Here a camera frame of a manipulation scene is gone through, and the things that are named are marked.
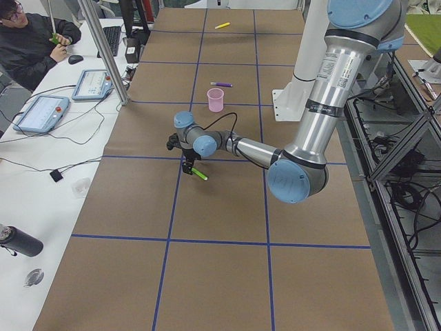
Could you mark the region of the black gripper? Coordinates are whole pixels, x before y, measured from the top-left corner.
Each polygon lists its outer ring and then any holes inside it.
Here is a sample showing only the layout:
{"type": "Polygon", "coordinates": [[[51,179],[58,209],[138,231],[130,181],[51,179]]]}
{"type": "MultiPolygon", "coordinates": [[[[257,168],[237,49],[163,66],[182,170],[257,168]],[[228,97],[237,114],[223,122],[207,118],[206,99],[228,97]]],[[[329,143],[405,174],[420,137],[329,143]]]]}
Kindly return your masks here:
{"type": "Polygon", "coordinates": [[[192,173],[192,163],[191,162],[195,162],[196,160],[200,161],[201,160],[201,156],[200,154],[198,154],[197,152],[194,151],[194,149],[182,149],[183,155],[186,159],[186,161],[184,161],[182,163],[182,171],[185,174],[191,174],[192,173]]]}

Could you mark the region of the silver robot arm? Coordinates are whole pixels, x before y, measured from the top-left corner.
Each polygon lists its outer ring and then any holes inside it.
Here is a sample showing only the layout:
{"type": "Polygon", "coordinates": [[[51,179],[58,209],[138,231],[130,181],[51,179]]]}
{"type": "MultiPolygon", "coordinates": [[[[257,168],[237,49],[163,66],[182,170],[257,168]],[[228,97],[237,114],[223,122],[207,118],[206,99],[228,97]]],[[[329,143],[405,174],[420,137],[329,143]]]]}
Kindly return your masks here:
{"type": "Polygon", "coordinates": [[[174,116],[176,133],[167,149],[179,148],[191,172],[195,160],[226,150],[268,171],[271,193],[285,203],[299,203],[320,192],[329,174],[325,150],[334,132],[356,75],[374,52],[393,52],[404,39],[406,1],[328,1],[326,50],[294,140],[279,150],[230,130],[200,127],[191,112],[174,116]]]}

